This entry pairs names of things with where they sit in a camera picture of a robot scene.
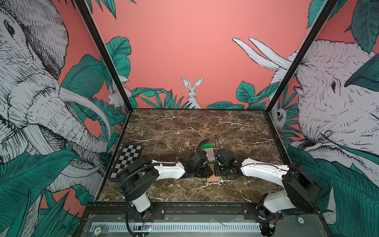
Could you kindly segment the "green plastic tray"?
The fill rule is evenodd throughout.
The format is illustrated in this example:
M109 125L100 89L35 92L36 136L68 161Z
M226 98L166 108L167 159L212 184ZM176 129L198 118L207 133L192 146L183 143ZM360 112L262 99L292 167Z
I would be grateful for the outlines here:
M207 159L210 163L215 162L215 154L212 144L205 144L200 148L201 151L204 151L206 153Z

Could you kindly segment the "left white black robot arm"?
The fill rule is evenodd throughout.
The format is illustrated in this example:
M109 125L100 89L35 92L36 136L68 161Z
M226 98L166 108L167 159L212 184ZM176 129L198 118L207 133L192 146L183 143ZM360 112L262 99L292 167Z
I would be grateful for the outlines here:
M149 187L157 180L209 178L213 171L205 151L196 151L175 162L159 162L145 155L129 164L117 176L117 192L132 204L140 214L153 211L147 195Z

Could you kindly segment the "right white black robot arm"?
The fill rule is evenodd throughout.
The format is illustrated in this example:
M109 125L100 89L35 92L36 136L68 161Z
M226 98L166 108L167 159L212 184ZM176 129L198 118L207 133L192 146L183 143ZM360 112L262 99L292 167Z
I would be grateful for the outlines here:
M303 165L293 162L289 166L273 165L251 158L236 160L224 149L215 155L221 176L242 174L277 184L283 190L264 195L257 203L256 210L262 219L272 219L283 210L298 209L313 213L321 196L321 185Z

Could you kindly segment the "pink leather card holder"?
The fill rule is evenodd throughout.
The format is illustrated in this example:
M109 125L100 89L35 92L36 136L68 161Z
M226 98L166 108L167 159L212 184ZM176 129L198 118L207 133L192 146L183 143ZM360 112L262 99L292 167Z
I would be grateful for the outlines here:
M211 183L220 182L221 180L220 177L215 175L215 165L210 164L209 167L212 170L212 175L209 178L207 178L207 182L211 182Z

